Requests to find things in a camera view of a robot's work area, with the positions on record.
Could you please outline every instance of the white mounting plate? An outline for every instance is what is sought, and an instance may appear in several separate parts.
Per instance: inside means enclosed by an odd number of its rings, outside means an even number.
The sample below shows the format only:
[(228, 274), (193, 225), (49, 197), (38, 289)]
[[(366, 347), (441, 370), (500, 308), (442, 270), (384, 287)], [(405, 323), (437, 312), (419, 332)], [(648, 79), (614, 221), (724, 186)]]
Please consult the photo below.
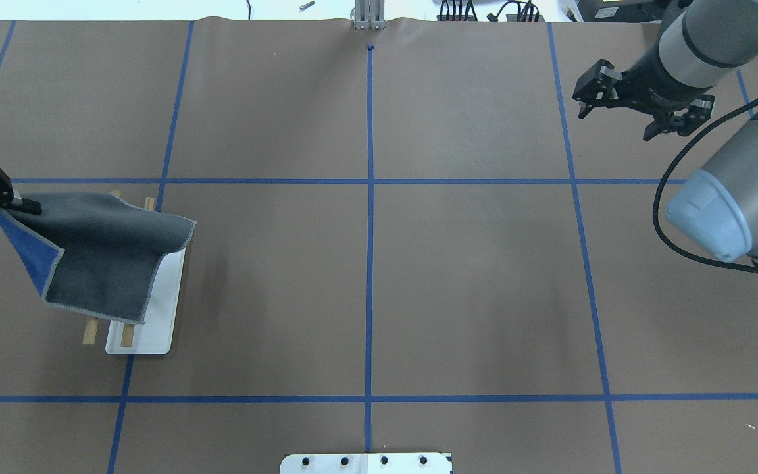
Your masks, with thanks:
[(443, 453), (288, 455), (280, 463), (280, 474), (452, 474), (451, 459), (451, 454)]
[(105, 351), (108, 354), (166, 354), (171, 349), (174, 336), (174, 316), (177, 315), (177, 300), (180, 297), (180, 277), (186, 249), (168, 254), (157, 268), (151, 299), (145, 309), (144, 324), (137, 324), (133, 331), (133, 345), (121, 347), (121, 332), (124, 323), (111, 321), (107, 331)]

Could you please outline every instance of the horizontal blue line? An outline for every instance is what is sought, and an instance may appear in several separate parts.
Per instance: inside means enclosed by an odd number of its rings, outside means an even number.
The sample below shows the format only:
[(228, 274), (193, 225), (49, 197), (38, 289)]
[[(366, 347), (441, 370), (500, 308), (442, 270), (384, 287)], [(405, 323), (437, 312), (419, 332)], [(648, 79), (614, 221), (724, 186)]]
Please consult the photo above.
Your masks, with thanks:
[[(121, 396), (0, 396), (0, 403), (119, 403)], [(520, 402), (673, 402), (758, 400), (755, 392), (625, 393), (575, 395), (319, 395), (319, 396), (127, 396), (127, 403), (520, 403)]]
[[(177, 185), (366, 185), (369, 179), (360, 178), (13, 178), (17, 184), (177, 184)], [(669, 180), (682, 185), (686, 180)], [(657, 185), (659, 180), (640, 178), (379, 178), (376, 185)]]

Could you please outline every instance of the cloth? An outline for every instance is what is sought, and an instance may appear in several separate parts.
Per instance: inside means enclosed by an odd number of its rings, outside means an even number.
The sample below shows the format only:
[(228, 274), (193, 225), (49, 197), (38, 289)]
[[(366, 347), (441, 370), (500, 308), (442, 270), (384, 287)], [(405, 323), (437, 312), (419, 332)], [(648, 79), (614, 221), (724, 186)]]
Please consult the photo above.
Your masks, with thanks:
[(51, 306), (142, 324), (166, 254), (181, 251), (195, 221), (92, 192), (25, 195), (40, 216), (0, 209), (0, 226)]

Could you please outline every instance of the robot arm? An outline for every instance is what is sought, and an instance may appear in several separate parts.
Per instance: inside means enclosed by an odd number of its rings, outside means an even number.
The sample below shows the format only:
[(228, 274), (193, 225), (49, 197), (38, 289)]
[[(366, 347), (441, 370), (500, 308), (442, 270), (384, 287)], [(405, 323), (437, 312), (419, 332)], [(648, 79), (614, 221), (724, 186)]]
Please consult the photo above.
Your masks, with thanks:
[[(584, 73), (578, 116), (626, 106), (655, 118), (645, 140), (688, 135), (710, 116), (714, 99), (704, 93), (756, 56), (758, 0), (695, 0), (628, 71), (602, 60)], [(758, 268), (758, 113), (695, 171), (665, 216), (719, 261), (747, 254)]]

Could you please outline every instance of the dark gray towel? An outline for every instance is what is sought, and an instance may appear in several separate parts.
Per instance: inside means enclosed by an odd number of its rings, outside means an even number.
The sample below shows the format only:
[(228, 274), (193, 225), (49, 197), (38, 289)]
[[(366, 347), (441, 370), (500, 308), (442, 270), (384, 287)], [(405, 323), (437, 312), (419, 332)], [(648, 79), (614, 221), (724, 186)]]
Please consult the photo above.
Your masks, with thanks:
[(40, 216), (0, 210), (0, 225), (46, 303), (140, 324), (163, 256), (181, 251), (195, 221), (93, 192), (25, 195)]

